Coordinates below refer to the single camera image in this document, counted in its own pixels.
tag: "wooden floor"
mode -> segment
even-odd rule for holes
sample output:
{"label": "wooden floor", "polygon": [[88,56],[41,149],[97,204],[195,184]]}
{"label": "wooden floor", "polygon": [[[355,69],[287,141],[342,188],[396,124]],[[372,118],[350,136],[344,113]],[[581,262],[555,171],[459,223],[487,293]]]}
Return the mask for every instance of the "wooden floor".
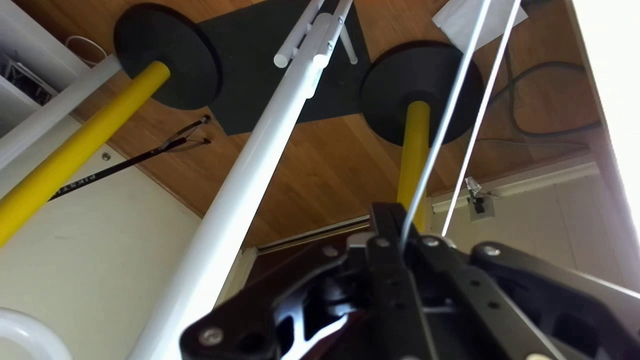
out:
{"label": "wooden floor", "polygon": [[[112,50],[112,28],[118,16],[139,0],[16,0],[54,37],[64,41],[82,34]],[[163,0],[195,22],[209,21],[253,0],[184,3]],[[357,0],[371,58],[410,41],[445,41],[433,25],[433,14],[445,0]],[[484,75],[496,44],[483,49],[477,63]],[[514,31],[511,43],[514,73],[534,64],[565,60],[581,64],[581,47],[565,3],[540,3],[531,19]],[[88,117],[97,106],[128,85],[117,77],[79,114]],[[582,127],[599,118],[589,77],[549,71],[527,79],[516,88],[516,114],[525,129],[555,133]],[[161,144],[175,130],[197,120],[200,113],[179,113],[163,105],[146,105],[121,130],[112,147],[132,157]],[[205,215],[225,177],[243,150],[248,135],[227,136],[211,127],[215,141],[206,149],[168,154],[145,165],[145,171],[175,192],[195,213]],[[471,175],[479,180],[498,178],[527,167],[589,150],[589,136],[527,142],[509,122],[509,99],[496,102],[487,118]],[[429,192],[453,188],[469,136],[445,147]],[[248,235],[251,245],[264,245],[307,230],[350,221],[368,213],[371,202],[394,200],[400,149],[377,139],[360,114],[300,124],[282,157],[279,173]]]}

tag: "bolt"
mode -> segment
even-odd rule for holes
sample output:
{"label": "bolt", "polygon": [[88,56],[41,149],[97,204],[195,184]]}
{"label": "bolt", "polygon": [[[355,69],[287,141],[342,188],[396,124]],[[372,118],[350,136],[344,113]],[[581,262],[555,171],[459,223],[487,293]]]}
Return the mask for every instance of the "bolt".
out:
{"label": "bolt", "polygon": [[339,256],[339,250],[334,247],[324,247],[322,249],[322,255],[327,255],[328,259],[336,259]]}
{"label": "bolt", "polygon": [[389,249],[390,245],[389,245],[389,241],[385,241],[385,238],[377,238],[377,247]]}
{"label": "bolt", "polygon": [[218,346],[225,339],[225,333],[220,328],[206,328],[200,333],[200,345],[203,346]]}
{"label": "bolt", "polygon": [[437,238],[425,238],[422,245],[426,245],[429,249],[438,249],[438,241]]}
{"label": "bolt", "polygon": [[489,255],[489,256],[498,256],[498,255],[501,255],[501,249],[496,249],[496,247],[484,247],[484,255]]}
{"label": "bolt", "polygon": [[527,360],[552,360],[552,359],[547,355],[529,355]]}

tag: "yellow padded bar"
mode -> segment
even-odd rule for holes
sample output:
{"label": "yellow padded bar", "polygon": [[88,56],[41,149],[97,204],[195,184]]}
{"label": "yellow padded bar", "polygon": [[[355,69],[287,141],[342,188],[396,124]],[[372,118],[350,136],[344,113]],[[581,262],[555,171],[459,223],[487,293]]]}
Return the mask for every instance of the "yellow padded bar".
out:
{"label": "yellow padded bar", "polygon": [[168,79],[168,66],[153,63],[125,92],[103,106],[71,141],[9,192],[0,200],[0,247],[5,247]]}
{"label": "yellow padded bar", "polygon": [[[430,149],[430,106],[415,101],[406,109],[405,144],[398,180],[398,202],[408,208],[417,192],[429,149]],[[421,202],[415,227],[421,235],[429,233],[429,204]]]}

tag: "black round plate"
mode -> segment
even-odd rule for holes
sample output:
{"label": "black round plate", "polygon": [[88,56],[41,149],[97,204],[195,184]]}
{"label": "black round plate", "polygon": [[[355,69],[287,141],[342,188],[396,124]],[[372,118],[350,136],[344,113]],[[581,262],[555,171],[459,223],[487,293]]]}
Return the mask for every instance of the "black round plate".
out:
{"label": "black round plate", "polygon": [[[426,101],[433,109],[434,136],[461,60],[461,50],[443,43],[410,43],[387,53],[372,64],[360,90],[360,111],[368,127],[389,142],[403,144],[406,106],[413,101]],[[480,99],[483,77],[473,64],[446,142],[473,127]]]}
{"label": "black round plate", "polygon": [[222,87],[220,60],[211,41],[183,14],[157,4],[132,6],[121,16],[114,43],[132,79],[153,60],[173,71],[155,94],[157,101],[175,109],[203,109],[217,101]]}

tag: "white wall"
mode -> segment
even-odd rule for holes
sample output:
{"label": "white wall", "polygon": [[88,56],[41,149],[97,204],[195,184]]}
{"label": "white wall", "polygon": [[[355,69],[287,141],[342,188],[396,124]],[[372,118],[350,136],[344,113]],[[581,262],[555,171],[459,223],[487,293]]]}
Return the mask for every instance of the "white wall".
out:
{"label": "white wall", "polygon": [[[493,196],[495,219],[473,221],[469,206],[459,208],[451,238],[467,252],[483,241],[498,241],[543,260],[640,291],[638,245],[614,217],[602,177],[582,173],[567,178],[571,171],[560,173],[557,183],[555,173],[545,175],[543,188],[527,184],[531,190],[511,188],[506,196]],[[437,213],[434,223],[440,230],[445,213]]]}
{"label": "white wall", "polygon": [[[0,196],[75,129],[62,122],[0,173]],[[82,175],[121,160],[103,149]],[[47,322],[79,360],[126,359],[199,223],[137,169],[97,183],[50,202],[0,249],[0,306]],[[18,355],[0,343],[3,360]]]}

